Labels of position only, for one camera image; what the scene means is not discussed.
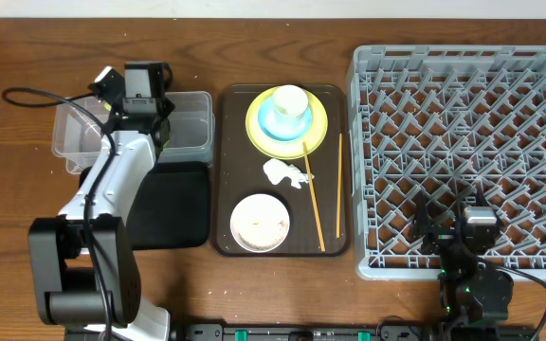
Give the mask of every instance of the plastic dish rack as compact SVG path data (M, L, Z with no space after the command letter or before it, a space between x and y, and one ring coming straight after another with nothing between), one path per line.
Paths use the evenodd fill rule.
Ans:
M483 256L546 279L546 46L362 46L347 97L362 278L436 279L415 196L453 224L480 188L505 222Z

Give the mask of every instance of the black mat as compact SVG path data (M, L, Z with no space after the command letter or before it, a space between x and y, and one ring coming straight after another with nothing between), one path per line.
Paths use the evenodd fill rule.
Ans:
M202 245L209 235L208 168L157 164L140 184L126 228L134 250Z

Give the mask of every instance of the wooden chopstick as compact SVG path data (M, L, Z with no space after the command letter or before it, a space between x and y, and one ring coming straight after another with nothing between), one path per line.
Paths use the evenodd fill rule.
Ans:
M340 187L342 184L342 134L338 135L337 238L340 238Z
M321 222L319 221L318 201L315 198L315 188L313 187L313 177L311 176L311 167L309 167L309 158L307 157L307 144L305 142L302 142L302 152L304 153L304 163L307 165L307 176L309 179L309 189L311 190L311 202L313 203L313 212L315 213L315 223L318 225L319 247L321 248L321 252L325 252L326 245L323 243Z

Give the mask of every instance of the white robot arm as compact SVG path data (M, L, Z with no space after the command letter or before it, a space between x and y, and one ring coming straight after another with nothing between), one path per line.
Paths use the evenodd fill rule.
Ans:
M169 81L164 81L165 70L170 71ZM94 95L113 108L104 126L109 135L102 133L100 155L71 201L57 217L38 218L29 230L37 307L46 324L101 332L108 319L113 333L123 339L168 341L171 316L141 297L125 226L140 184L168 139L167 116L173 104L165 89L172 71L165 63L127 63L125 76L107 67L90 85ZM107 165L112 150L115 156ZM95 183L92 206L86 211L86 196ZM89 213L89 231L84 213ZM90 236L96 253L90 257L98 260L100 271L67 267L65 260L86 253Z

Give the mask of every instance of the white plate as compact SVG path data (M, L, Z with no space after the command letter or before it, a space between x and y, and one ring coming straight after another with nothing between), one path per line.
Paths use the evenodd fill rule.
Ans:
M261 226L260 231L250 230L259 228L258 225ZM267 194L254 194L244 198L233 209L230 227L233 238L245 250L268 252L281 245L287 237L290 216L287 208L277 198ZM255 237L264 239L256 241Z

